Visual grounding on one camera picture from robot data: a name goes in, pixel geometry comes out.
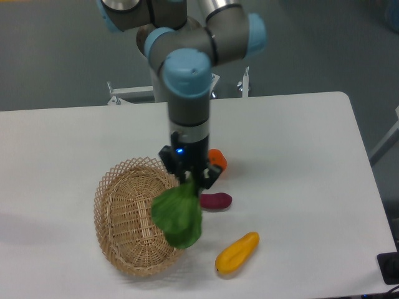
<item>green leafy vegetable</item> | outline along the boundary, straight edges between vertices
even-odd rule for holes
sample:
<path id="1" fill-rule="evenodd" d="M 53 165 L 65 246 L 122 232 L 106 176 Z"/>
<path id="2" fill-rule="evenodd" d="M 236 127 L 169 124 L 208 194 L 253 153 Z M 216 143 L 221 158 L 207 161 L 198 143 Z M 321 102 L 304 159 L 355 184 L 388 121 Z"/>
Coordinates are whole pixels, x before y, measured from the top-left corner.
<path id="1" fill-rule="evenodd" d="M 195 183 L 188 181 L 154 198 L 152 221 L 171 246 L 187 248 L 201 236 L 202 213 Z"/>
<path id="2" fill-rule="evenodd" d="M 191 225 L 177 233 L 171 234 L 165 232 L 165 239 L 168 243 L 176 248 L 185 249 L 192 246 L 201 237 L 201 223 L 202 223 L 202 212 L 201 207 L 192 215 Z"/>

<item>metal bracket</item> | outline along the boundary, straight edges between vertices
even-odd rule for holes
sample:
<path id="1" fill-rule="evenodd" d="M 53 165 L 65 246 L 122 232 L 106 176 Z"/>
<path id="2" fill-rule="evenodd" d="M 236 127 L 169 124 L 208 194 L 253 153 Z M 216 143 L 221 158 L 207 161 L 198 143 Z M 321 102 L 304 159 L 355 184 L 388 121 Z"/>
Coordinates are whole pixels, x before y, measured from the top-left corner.
<path id="1" fill-rule="evenodd" d="M 249 92 L 251 91 L 251 84 L 249 83 L 249 67 L 245 68 L 243 81 L 237 83 L 237 91 L 242 93 L 243 98 L 249 97 Z"/>
<path id="2" fill-rule="evenodd" d="M 385 136 L 377 143 L 373 150 L 371 150 L 368 160 L 371 166 L 374 166 L 396 142 L 399 141 L 399 107 L 396 109 L 398 121 L 390 128 Z"/>
<path id="3" fill-rule="evenodd" d="M 218 83 L 220 76 L 216 74 L 212 74 L 212 84 L 211 90 L 213 95 L 214 87 Z M 142 86 L 142 87 L 131 87 L 131 88 L 119 88 L 113 89 L 111 82 L 107 82 L 108 89 L 110 92 L 111 99 L 108 101 L 107 105 L 124 105 L 124 104 L 133 104 L 135 98 L 143 98 L 143 97 L 153 97 L 154 96 L 154 88 L 152 86 Z M 128 98 L 129 100 L 133 100 L 133 102 L 128 102 L 124 100 L 124 98 Z"/>

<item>black object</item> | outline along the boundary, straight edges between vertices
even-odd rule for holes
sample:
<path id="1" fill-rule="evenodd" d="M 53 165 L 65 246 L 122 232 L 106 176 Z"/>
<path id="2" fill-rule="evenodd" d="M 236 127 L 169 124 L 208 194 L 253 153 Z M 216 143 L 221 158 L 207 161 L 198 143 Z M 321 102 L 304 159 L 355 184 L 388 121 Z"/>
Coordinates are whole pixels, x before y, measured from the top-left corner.
<path id="1" fill-rule="evenodd" d="M 384 282 L 387 285 L 399 284 L 399 252 L 377 255 Z"/>
<path id="2" fill-rule="evenodd" d="M 209 189 L 222 173 L 219 166 L 209 162 L 209 137 L 195 143 L 182 143 L 179 142 L 179 134 L 174 132 L 170 141 L 171 146 L 165 145 L 159 152 L 166 170 L 174 174 L 180 184 L 186 181 L 188 171 L 198 188 Z"/>
<path id="3" fill-rule="evenodd" d="M 398 299 L 399 294 L 394 292 L 398 287 L 392 288 L 386 293 L 354 295 L 350 297 L 333 297 L 328 299 Z"/>

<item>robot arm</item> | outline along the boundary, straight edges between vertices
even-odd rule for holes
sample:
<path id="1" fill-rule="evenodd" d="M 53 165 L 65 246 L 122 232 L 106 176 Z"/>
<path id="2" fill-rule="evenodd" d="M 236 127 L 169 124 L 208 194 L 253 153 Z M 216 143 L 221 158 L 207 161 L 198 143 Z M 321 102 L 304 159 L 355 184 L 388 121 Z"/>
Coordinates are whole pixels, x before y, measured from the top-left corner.
<path id="1" fill-rule="evenodd" d="M 156 93 L 168 103 L 171 145 L 160 158 L 181 183 L 190 172 L 199 189 L 209 189 L 221 173 L 208 161 L 211 68 L 261 52 L 266 46 L 262 19 L 245 15 L 237 0 L 201 0 L 206 27 L 179 31 L 187 20 L 185 0 L 99 1 L 103 16 L 120 30 L 164 26 L 144 45 L 158 79 Z"/>

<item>blue joint cap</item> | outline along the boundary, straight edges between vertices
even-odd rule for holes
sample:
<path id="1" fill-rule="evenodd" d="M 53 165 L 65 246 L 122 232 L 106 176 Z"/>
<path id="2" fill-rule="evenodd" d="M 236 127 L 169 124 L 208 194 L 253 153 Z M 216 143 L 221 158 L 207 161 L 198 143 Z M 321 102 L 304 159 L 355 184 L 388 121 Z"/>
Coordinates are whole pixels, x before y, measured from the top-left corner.
<path id="1" fill-rule="evenodd" d="M 96 2 L 97 2 L 97 7 L 99 8 L 99 10 L 101 12 L 101 16 L 104 19 L 105 25 L 107 25 L 108 30 L 112 33 L 121 32 L 121 30 L 119 30 L 119 28 L 108 17 L 108 14 L 105 11 L 105 8 L 104 8 L 101 0 L 96 0 Z"/>
<path id="2" fill-rule="evenodd" d="M 211 88 L 211 61 L 196 49 L 175 50 L 163 64 L 163 81 L 179 97 L 202 97 Z"/>
<path id="3" fill-rule="evenodd" d="M 266 48 L 267 33 L 266 26 L 259 14 L 249 14 L 249 39 L 247 54 L 245 57 L 250 57 L 261 53 Z"/>
<path id="4" fill-rule="evenodd" d="M 168 32 L 174 32 L 174 30 L 171 28 L 167 28 L 167 27 L 161 27 L 161 28 L 155 29 L 153 32 L 151 32 L 147 36 L 147 39 L 145 40 L 145 43 L 144 43 L 145 57 L 150 58 L 151 48 L 152 48 L 154 42 L 156 41 L 156 39 L 159 38 L 162 34 L 165 34 Z"/>

